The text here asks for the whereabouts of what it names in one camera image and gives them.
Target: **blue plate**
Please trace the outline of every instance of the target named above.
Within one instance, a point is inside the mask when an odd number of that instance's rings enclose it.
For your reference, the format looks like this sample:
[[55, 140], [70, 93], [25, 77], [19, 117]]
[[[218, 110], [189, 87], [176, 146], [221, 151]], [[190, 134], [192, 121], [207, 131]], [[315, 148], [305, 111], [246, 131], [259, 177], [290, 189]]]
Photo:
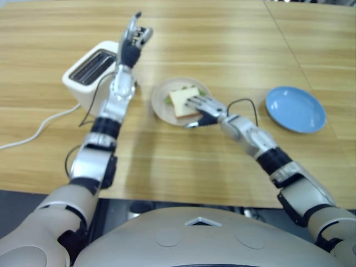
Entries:
[[283, 127], [308, 134], [324, 127], [327, 116], [322, 104], [310, 93], [291, 86], [280, 86], [266, 97], [269, 115]]

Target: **wooden table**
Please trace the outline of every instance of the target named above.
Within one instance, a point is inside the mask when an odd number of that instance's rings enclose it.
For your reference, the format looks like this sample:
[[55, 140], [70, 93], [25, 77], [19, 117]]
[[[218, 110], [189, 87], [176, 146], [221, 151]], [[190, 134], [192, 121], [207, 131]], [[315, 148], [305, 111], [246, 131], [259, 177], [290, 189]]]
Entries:
[[[238, 0], [7, 4], [0, 9], [0, 144], [32, 135], [74, 106], [63, 73], [99, 42], [118, 40], [138, 9], [140, 24], [155, 34], [137, 65], [142, 88], [118, 140], [115, 182], [102, 197], [280, 207], [268, 176], [218, 126], [184, 130], [154, 116], [154, 85], [190, 76], [224, 103], [252, 98], [260, 126], [339, 206], [355, 208], [354, 8]], [[320, 99], [328, 114], [321, 131], [301, 135], [270, 119], [263, 100], [280, 85]], [[253, 118], [247, 103], [233, 112]], [[0, 189], [47, 194], [67, 183], [65, 155], [90, 128], [77, 127], [83, 115], [62, 117], [35, 141], [1, 151]]]

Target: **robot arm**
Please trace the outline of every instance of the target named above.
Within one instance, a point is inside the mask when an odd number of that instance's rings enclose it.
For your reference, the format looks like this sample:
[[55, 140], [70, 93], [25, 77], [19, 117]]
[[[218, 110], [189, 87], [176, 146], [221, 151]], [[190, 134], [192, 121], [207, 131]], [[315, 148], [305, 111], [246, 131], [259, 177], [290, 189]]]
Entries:
[[0, 266], [69, 267], [85, 246], [99, 190], [109, 187], [115, 174], [116, 139], [135, 94], [131, 69], [153, 33], [136, 26], [140, 15], [121, 38], [110, 94], [73, 161], [70, 183], [48, 195], [0, 240]]
[[266, 131], [248, 118], [227, 115], [217, 100], [197, 96], [187, 105], [203, 114], [187, 128], [220, 123], [222, 131], [253, 157], [280, 188], [278, 200], [299, 226], [308, 227], [315, 244], [334, 254], [345, 266], [356, 265], [356, 217], [336, 207], [327, 189], [298, 162], [293, 161]]

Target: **white cable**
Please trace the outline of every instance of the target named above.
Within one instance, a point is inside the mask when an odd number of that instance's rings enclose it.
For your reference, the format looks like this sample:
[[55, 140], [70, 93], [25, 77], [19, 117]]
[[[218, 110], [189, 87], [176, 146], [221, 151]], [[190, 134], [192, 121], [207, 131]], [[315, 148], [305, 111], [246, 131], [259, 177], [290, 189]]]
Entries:
[[58, 118], [58, 117], [67, 115], [67, 114], [69, 114], [69, 113], [71, 113], [71, 112], [77, 110], [79, 107], [80, 107], [80, 104], [77, 104], [77, 105], [75, 105], [73, 108], [71, 108], [70, 110], [66, 110], [66, 111], [63, 111], [63, 112], [54, 114], [54, 115], [52, 115], [51, 117], [46, 118], [46, 119], [41, 123], [41, 125], [40, 125], [40, 127], [38, 128], [37, 132], [36, 132], [33, 136], [31, 136], [31, 137], [29, 137], [29, 138], [27, 138], [27, 139], [25, 139], [25, 140], [22, 140], [22, 141], [18, 141], [18, 142], [15, 142], [15, 143], [11, 143], [11, 144], [7, 144], [7, 145], [0, 146], [0, 150], [7, 149], [7, 148], [13, 147], [13, 146], [23, 145], [23, 144], [25, 144], [25, 143], [31, 142], [32, 140], [34, 140], [35, 138], [37, 138], [37, 137], [40, 135], [40, 133], [42, 132], [44, 126], [47, 124], [48, 121], [53, 120], [54, 118]]

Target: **black cable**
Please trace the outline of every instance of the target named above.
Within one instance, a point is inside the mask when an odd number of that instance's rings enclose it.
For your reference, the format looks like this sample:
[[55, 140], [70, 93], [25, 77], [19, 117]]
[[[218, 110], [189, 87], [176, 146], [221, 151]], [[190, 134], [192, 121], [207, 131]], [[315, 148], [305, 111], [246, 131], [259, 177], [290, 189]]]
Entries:
[[249, 101], [249, 102], [252, 104], [252, 107], [254, 108], [254, 113], [255, 113], [256, 126], [258, 126], [257, 111], [256, 111], [255, 103], [254, 103], [251, 99], [249, 99], [249, 98], [241, 98], [241, 99], [238, 99], [238, 100], [235, 100], [235, 101], [231, 102], [231, 103], [228, 105], [228, 108], [227, 108], [227, 110], [226, 110], [226, 114], [229, 115], [230, 107], [231, 107], [233, 104], [238, 103], [238, 102], [241, 102], [241, 101]]
[[98, 92], [98, 89], [99, 89], [99, 87], [100, 87], [100, 84], [101, 84], [101, 82], [102, 82], [107, 76], [109, 76], [109, 75], [111, 75], [111, 74], [113, 74], [113, 73], [114, 73], [114, 71], [105, 74], [105, 75], [100, 79], [100, 81], [98, 82], [98, 85], [97, 85], [96, 88], [95, 88], [95, 92], [94, 92], [93, 99], [92, 99], [92, 101], [91, 101], [91, 103], [90, 103], [90, 107], [89, 107], [87, 113], [85, 114], [85, 116], [84, 116], [82, 122], [79, 124], [79, 127], [81, 127], [81, 126], [83, 126], [84, 124], [88, 123], [88, 122], [86, 122], [85, 120], [88, 118], [89, 113], [90, 113], [90, 111], [91, 111], [91, 108], [93, 107], [94, 100], [95, 100], [95, 97], [96, 97], [96, 93]]
[[81, 145], [77, 145], [75, 147], [73, 147], [72, 149], [70, 149], [70, 151], [68, 152], [67, 156], [66, 156], [66, 159], [65, 159], [65, 170], [66, 170], [66, 174], [68, 176], [68, 178], [70, 178], [70, 175], [69, 175], [69, 171], [68, 171], [68, 159], [69, 157], [71, 156], [71, 154], [77, 150], [78, 148], [80, 148]]

